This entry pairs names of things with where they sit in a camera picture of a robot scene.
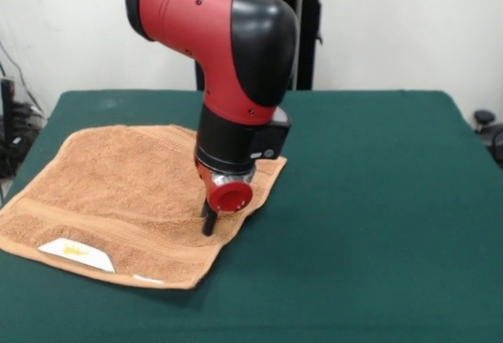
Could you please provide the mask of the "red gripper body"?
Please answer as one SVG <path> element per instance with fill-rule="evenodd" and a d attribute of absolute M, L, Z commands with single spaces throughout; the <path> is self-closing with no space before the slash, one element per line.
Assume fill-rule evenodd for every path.
<path fill-rule="evenodd" d="M 254 168 L 242 174 L 232 174 L 210 169 L 195 159 L 196 171 L 205 187 L 205 201 L 209 209 L 220 212 L 238 212 L 253 197 L 251 182 Z"/>

